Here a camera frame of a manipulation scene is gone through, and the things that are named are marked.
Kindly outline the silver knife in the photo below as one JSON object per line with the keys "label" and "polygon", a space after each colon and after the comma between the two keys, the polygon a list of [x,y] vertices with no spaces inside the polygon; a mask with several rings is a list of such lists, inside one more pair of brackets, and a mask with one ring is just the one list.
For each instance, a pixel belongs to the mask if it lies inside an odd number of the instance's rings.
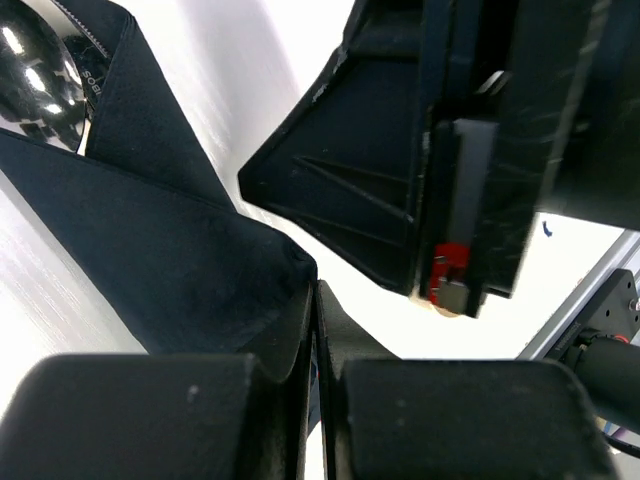
{"label": "silver knife", "polygon": [[89,107],[94,112],[104,89],[111,64],[111,55],[86,26],[60,1],[53,1],[53,4],[61,12],[62,40],[75,61]]}

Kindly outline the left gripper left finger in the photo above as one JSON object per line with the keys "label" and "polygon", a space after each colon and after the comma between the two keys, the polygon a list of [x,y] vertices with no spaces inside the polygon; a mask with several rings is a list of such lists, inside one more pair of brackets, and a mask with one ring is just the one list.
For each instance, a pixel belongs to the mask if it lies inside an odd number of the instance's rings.
{"label": "left gripper left finger", "polygon": [[313,290],[236,354],[58,355],[1,423],[5,479],[298,479]]}

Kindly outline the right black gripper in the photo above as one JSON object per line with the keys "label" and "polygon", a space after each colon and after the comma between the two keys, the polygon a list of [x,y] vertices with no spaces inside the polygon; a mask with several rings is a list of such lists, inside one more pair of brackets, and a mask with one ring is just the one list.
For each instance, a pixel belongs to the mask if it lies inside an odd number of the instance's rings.
{"label": "right black gripper", "polygon": [[502,79],[437,106],[420,278],[468,316],[511,295],[538,212],[639,226],[638,3],[498,1],[478,39]]}

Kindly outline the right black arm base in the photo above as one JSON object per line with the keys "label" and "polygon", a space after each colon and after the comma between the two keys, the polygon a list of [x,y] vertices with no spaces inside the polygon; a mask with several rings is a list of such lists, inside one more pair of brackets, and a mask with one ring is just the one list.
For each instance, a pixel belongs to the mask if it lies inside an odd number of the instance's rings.
{"label": "right black arm base", "polygon": [[611,338],[629,343],[639,331],[637,301],[632,272],[614,270],[543,358],[574,369],[581,352],[596,339]]}

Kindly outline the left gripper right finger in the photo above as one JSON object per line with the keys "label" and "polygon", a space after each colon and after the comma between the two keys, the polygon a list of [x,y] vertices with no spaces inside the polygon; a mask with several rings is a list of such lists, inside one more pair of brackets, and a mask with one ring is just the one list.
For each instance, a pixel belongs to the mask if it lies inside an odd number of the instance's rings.
{"label": "left gripper right finger", "polygon": [[315,291],[329,479],[614,479],[577,378],[549,361],[403,360]]}

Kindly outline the black paper napkin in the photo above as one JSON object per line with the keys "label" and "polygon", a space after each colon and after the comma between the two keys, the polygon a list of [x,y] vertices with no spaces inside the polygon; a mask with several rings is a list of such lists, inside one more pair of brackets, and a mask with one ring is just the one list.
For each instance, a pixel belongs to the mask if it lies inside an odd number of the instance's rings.
{"label": "black paper napkin", "polygon": [[[52,1],[23,1],[62,39]],[[314,290],[317,266],[236,212],[130,14],[76,152],[5,130],[1,168],[105,296],[144,355],[236,354]],[[307,429],[319,420],[310,359]]]}

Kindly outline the wooden handled spoon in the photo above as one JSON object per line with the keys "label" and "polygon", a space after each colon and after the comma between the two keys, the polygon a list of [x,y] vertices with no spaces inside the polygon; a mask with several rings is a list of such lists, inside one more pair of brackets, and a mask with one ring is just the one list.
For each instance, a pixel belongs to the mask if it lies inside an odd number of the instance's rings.
{"label": "wooden handled spoon", "polygon": [[71,53],[23,1],[1,3],[1,127],[71,152],[87,126],[87,100]]}

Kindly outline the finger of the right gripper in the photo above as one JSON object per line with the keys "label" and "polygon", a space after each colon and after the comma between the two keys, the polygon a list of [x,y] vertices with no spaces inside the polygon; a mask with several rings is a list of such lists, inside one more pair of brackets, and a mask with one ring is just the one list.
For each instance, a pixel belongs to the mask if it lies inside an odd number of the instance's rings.
{"label": "finger of the right gripper", "polygon": [[406,295],[416,251],[419,1],[358,1],[341,44],[241,168],[249,203]]}

